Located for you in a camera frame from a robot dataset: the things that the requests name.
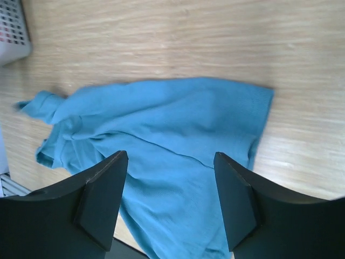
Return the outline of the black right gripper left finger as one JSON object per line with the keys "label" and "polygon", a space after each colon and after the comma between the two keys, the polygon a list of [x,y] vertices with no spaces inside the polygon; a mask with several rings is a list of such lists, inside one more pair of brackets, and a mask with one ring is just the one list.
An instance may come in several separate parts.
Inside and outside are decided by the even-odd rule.
{"label": "black right gripper left finger", "polygon": [[26,196],[2,198],[1,258],[104,258],[127,166],[127,153],[119,151]]}

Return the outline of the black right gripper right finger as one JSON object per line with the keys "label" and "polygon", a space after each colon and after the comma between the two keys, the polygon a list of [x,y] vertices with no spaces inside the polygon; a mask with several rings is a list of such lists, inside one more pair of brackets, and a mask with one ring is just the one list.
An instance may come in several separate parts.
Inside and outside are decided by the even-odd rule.
{"label": "black right gripper right finger", "polygon": [[344,258],[344,198],[298,193],[224,153],[216,153],[214,167],[235,258]]}

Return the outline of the blue tank top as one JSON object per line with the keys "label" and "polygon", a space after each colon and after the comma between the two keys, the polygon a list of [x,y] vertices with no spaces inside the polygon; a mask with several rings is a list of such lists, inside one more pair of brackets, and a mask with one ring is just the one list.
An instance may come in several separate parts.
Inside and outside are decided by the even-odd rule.
{"label": "blue tank top", "polygon": [[48,168],[82,172],[117,151],[128,169],[120,215],[150,258],[230,258],[213,159],[252,169],[274,92],[226,79],[41,91],[15,107],[52,125],[36,151]]}

